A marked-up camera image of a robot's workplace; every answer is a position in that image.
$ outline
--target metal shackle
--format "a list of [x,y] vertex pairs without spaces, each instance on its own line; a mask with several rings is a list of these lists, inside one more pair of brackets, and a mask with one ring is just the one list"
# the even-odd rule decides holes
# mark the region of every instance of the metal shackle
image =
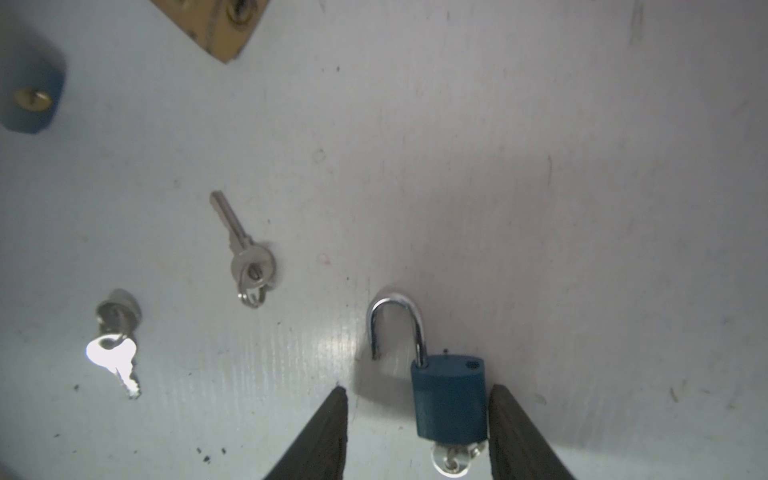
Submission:
[[413,300],[401,293],[389,293],[385,296],[374,299],[368,306],[368,313],[366,315],[368,325],[368,339],[371,342],[371,354],[374,360],[379,358],[379,343],[376,338],[376,317],[379,307],[386,305],[387,303],[396,303],[411,315],[413,320],[413,340],[416,347],[416,358],[414,359],[416,366],[423,369],[427,366],[427,345],[424,340],[424,324],[422,322],[422,314],[413,303]]

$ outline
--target key head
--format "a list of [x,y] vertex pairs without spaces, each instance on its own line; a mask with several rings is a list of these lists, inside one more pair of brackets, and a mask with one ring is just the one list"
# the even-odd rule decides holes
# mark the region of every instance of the key head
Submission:
[[234,256],[231,269],[235,282],[242,283],[245,290],[264,288],[275,277],[275,257],[255,243]]
[[117,375],[118,369],[130,365],[136,355],[136,342],[130,338],[110,348],[120,336],[119,333],[110,333],[97,337],[85,347],[85,355],[96,365]]

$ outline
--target padlock body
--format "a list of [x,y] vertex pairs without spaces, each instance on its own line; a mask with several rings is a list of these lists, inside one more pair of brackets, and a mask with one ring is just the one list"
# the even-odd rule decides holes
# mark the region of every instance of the padlock body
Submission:
[[411,365],[416,431],[450,445],[488,438],[485,364],[463,355],[435,355],[424,368]]

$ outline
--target blue padlock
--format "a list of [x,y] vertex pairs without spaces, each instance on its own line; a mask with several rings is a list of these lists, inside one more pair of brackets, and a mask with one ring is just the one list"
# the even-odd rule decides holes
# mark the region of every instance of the blue padlock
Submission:
[[420,437],[435,442],[432,463],[439,472],[453,478],[463,476],[488,438],[485,364],[474,356],[428,356],[421,313],[401,293],[381,296],[368,307],[373,359],[379,358],[377,312],[388,303],[405,308],[413,320],[416,358],[411,364],[411,382],[416,431]]

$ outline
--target silver key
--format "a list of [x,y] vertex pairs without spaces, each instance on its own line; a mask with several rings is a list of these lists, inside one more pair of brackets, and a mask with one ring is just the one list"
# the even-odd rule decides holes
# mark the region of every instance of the silver key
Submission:
[[136,342],[124,338],[115,345],[120,338],[120,333],[99,336],[85,347],[85,355],[96,365],[103,366],[115,374],[128,391],[129,399],[137,399],[141,391],[138,382],[133,378]]
[[223,192],[216,190],[211,193],[210,204],[230,233],[233,254],[230,268],[237,284],[237,296],[243,304],[257,308],[264,301],[266,287],[275,277],[275,257],[245,233]]

